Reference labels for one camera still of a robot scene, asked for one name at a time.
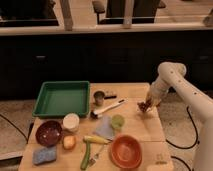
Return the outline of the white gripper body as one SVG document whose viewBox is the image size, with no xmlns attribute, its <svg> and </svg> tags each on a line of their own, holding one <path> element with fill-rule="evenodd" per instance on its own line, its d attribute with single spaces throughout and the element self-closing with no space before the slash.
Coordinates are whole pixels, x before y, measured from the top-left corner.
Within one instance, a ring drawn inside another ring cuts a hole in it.
<svg viewBox="0 0 213 171">
<path fill-rule="evenodd" d="M 164 81 L 154 81 L 147 93 L 146 102 L 149 104 L 149 108 L 152 109 L 160 104 L 161 100 L 167 95 L 169 85 Z"/>
</svg>

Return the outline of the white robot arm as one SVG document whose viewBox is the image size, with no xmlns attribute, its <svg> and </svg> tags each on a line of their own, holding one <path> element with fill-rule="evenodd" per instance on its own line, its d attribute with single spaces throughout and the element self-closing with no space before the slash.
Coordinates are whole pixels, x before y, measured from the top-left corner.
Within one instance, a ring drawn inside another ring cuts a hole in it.
<svg viewBox="0 0 213 171">
<path fill-rule="evenodd" d="M 158 77 L 151 84 L 146 100 L 153 108 L 166 96 L 170 87 L 178 93 L 203 124 L 193 171 L 213 171 L 213 99 L 184 78 L 186 71 L 182 63 L 160 63 Z"/>
</svg>

